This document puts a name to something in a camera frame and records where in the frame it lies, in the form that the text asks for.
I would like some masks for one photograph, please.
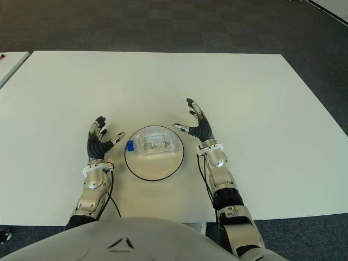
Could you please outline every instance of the plastic bottle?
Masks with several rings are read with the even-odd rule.
[[[127,151],[143,155],[174,151],[174,137],[168,133],[151,133],[127,142]]]

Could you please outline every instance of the tabletop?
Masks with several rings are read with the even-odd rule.
[[[63,226],[83,187],[91,122],[107,118],[122,216],[214,221],[196,162],[200,142],[172,127],[204,110],[254,219],[348,211],[348,137],[281,55],[34,52],[0,90],[0,223]],[[126,141],[161,125],[184,159],[158,182],[127,168]],[[112,204],[103,218],[117,215]]]
[[[0,60],[0,89],[11,75],[21,66],[29,56],[28,52],[1,53],[5,57]]]

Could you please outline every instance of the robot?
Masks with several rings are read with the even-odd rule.
[[[113,201],[108,191],[113,188],[115,166],[111,159],[105,161],[104,156],[125,134],[120,133],[103,142],[107,130],[102,130],[105,118],[99,117],[89,130],[89,163],[83,169],[86,177],[83,193],[65,231],[18,250],[2,260],[287,260],[265,248],[228,170],[223,146],[214,138],[210,124],[198,104],[189,98],[187,102],[198,126],[188,127],[179,123],[173,126],[202,142],[202,146],[197,148],[197,158],[204,156],[205,166],[210,173],[210,187],[207,179],[203,179],[215,209],[225,248],[198,231],[172,221],[148,217],[100,220],[109,200]]]

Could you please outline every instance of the black cable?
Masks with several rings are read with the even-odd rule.
[[[113,197],[110,196],[110,199],[111,201],[114,203],[116,209],[117,209],[117,212],[119,213],[119,216],[121,217],[121,213],[120,213],[120,210],[119,210],[119,207],[117,206],[116,202],[114,201]]]
[[[108,199],[105,201],[104,206],[102,206],[102,209],[99,212],[99,215],[97,216],[96,220],[99,220],[100,217],[102,216],[107,204],[109,203],[109,200],[111,198],[111,194],[113,193],[113,188],[114,188],[114,172],[111,170],[111,187],[110,187],[110,193],[108,193]]]
[[[206,184],[209,198],[210,198],[211,202],[213,203],[214,196],[213,196],[213,193],[212,193],[212,191],[211,191],[211,189],[210,189],[210,187],[208,186],[208,183],[207,183],[206,161],[207,161],[206,156],[204,156],[204,162],[203,162],[203,164],[204,164],[204,177],[203,177],[201,166],[200,166],[200,162],[199,162],[199,156],[197,155],[198,168],[199,168],[201,176],[202,176],[202,178],[203,178],[203,180],[204,180],[204,182]],[[215,221],[216,221],[216,223],[218,223],[218,220],[217,220],[218,219],[218,217],[217,217],[218,216],[218,212],[216,211],[216,209],[214,209],[214,210],[215,210]]]
[[[212,192],[211,192],[211,190],[210,190],[210,187],[209,187],[209,185],[208,185],[208,183],[207,183],[207,180],[204,178],[204,175],[203,175],[203,172],[202,172],[202,169],[201,169],[201,164],[200,164],[200,156],[198,156],[198,155],[197,155],[197,164],[198,164],[198,169],[200,170],[200,174],[201,174],[201,176],[202,176],[202,179],[203,179],[204,183],[206,184],[208,196],[209,196],[209,198],[210,198],[210,201],[211,201],[212,204],[213,204],[213,194],[212,194]]]

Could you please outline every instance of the gray carpet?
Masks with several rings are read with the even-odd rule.
[[[348,27],[306,2],[2,0],[1,3],[3,52],[280,53],[348,134]],[[258,221],[257,225],[266,245],[291,260],[348,260],[347,218],[347,214],[342,214]],[[14,227],[13,231],[13,238],[0,246],[0,256],[58,233],[61,228]]]

